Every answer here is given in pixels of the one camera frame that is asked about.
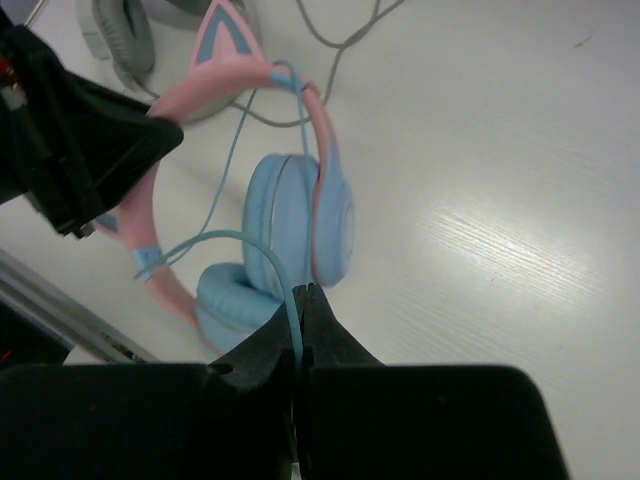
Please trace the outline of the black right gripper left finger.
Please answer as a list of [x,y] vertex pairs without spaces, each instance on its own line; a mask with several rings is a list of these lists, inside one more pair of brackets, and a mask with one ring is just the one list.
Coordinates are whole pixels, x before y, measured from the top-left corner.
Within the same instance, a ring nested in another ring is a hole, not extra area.
[[211,363],[21,365],[1,375],[5,479],[288,479],[298,312]]

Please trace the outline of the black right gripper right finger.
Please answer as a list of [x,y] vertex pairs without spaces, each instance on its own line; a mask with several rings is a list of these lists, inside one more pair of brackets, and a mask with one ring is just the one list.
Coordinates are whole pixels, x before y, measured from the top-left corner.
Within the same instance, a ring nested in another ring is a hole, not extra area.
[[544,399],[508,365],[386,366],[300,294],[299,461],[306,479],[565,479]]

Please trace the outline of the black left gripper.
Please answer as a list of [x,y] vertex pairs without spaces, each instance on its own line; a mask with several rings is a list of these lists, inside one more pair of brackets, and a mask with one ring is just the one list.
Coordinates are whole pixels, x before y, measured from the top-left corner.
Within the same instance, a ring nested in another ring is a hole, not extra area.
[[184,139],[150,106],[67,71],[1,14],[1,203],[24,196],[60,235],[84,238]]

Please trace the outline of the teal earbuds with cable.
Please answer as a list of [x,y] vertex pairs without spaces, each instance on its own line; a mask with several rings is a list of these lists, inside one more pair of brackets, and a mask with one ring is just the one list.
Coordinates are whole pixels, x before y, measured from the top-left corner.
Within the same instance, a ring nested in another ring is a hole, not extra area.
[[[277,88],[295,96],[299,129],[305,127],[305,115],[322,104],[287,62],[268,63],[266,71],[257,71],[255,80],[266,84],[246,91]],[[148,115],[183,125],[180,105],[189,104],[172,98],[156,101]],[[239,230],[202,229],[163,252],[153,214],[155,168],[122,202],[118,221],[120,235],[136,263],[136,275],[167,308],[198,331],[214,355],[244,345],[271,319],[284,316],[296,378],[302,375],[304,347],[294,288],[312,278],[312,196],[318,172],[308,155],[306,134],[301,142],[299,156],[272,154],[259,162],[250,179]],[[210,265],[201,275],[197,292],[191,294],[172,266],[193,246],[218,238],[241,241],[243,260]]]

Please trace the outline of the pink blue cat-ear headphones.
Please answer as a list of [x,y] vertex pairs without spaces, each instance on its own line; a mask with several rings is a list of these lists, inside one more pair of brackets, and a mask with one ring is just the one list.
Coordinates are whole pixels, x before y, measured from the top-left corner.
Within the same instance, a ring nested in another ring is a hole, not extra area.
[[186,78],[156,100],[153,118],[183,125],[211,103],[244,91],[277,88],[295,95],[303,139],[311,155],[272,154],[251,177],[244,203],[239,263],[213,264],[195,293],[174,274],[171,255],[158,240],[148,171],[111,211],[95,220],[118,238],[151,293],[198,333],[215,357],[231,351],[262,327],[296,285],[338,284],[351,261],[354,206],[341,167],[335,130],[315,86],[291,66],[269,63],[234,5],[214,1],[200,24]]

